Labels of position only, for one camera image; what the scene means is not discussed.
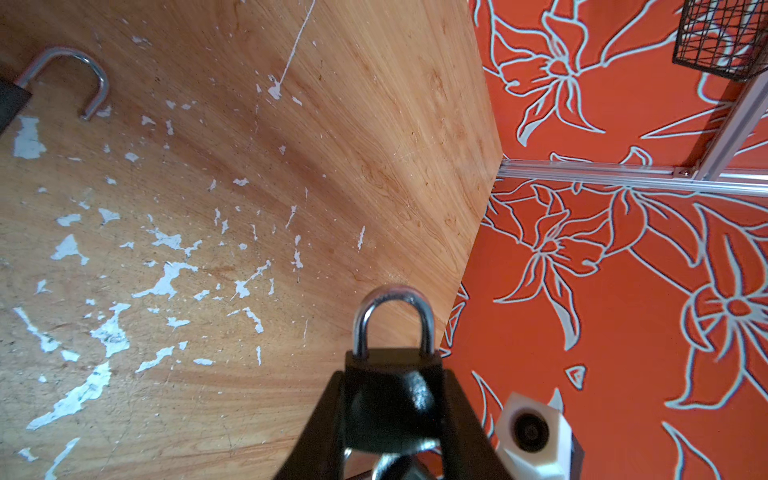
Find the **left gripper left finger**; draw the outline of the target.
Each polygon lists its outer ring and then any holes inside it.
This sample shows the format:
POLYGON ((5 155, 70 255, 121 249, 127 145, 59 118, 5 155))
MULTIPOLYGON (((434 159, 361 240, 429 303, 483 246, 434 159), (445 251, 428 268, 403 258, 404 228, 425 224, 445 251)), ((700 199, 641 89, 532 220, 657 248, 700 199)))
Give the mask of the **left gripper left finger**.
POLYGON ((274 479, 342 479, 344 373, 334 372, 292 452, 274 479))

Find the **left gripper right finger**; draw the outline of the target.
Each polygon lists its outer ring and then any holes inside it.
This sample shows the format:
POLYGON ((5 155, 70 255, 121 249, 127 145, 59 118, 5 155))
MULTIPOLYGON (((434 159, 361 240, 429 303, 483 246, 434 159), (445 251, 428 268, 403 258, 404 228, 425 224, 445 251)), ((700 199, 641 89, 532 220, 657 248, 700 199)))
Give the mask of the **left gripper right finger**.
POLYGON ((440 404, 440 448, 444 478, 512 479, 493 450, 451 370, 443 373, 440 404))

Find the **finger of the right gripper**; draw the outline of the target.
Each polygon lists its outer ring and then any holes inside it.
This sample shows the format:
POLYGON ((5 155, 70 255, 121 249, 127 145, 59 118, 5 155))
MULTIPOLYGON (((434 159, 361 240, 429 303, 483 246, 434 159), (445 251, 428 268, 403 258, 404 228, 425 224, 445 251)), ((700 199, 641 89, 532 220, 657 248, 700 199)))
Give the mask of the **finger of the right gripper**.
POLYGON ((372 480, 432 480, 417 456, 382 455, 372 470, 372 480))

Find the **dark padlock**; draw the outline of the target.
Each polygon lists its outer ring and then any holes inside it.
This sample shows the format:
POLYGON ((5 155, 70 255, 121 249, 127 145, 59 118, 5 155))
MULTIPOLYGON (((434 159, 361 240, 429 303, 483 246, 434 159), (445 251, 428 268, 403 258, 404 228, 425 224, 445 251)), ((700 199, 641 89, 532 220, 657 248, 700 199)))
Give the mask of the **dark padlock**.
POLYGON ((82 120, 90 120, 106 102, 111 92, 111 82, 106 69, 89 53, 69 46, 50 46, 40 51, 15 78, 1 77, 1 134, 19 117, 33 96, 35 84, 42 84, 40 77, 53 63, 63 60, 69 66, 75 61, 82 64, 74 73, 66 74, 55 67, 55 80, 62 92, 88 93, 79 111, 82 120))
POLYGON ((443 367, 435 352, 433 311, 426 298, 405 285, 370 292, 358 307, 353 345, 344 371, 344 444, 373 454, 411 455, 440 443, 443 367), (417 348, 368 346, 368 326, 377 307, 390 301, 412 306, 419 316, 417 348))

